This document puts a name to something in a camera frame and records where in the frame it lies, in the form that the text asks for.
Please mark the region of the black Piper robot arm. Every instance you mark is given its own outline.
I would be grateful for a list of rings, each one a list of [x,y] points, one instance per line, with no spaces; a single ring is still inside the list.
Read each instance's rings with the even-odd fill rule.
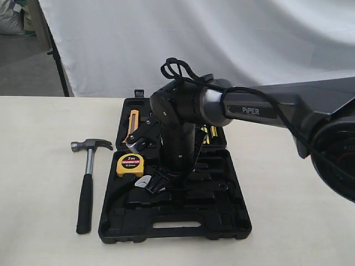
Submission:
[[[232,120],[287,128],[299,157],[310,157],[323,182],[354,201],[353,77],[245,88],[206,75],[168,83],[150,105],[163,135],[184,123],[223,127]]]

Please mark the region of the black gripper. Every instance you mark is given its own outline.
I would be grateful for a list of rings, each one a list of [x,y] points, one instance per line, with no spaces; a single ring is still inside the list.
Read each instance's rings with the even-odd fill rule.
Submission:
[[[195,124],[161,124],[160,163],[164,170],[174,175],[187,175],[195,162]],[[156,171],[145,186],[152,195],[157,194],[170,182],[169,174]]]

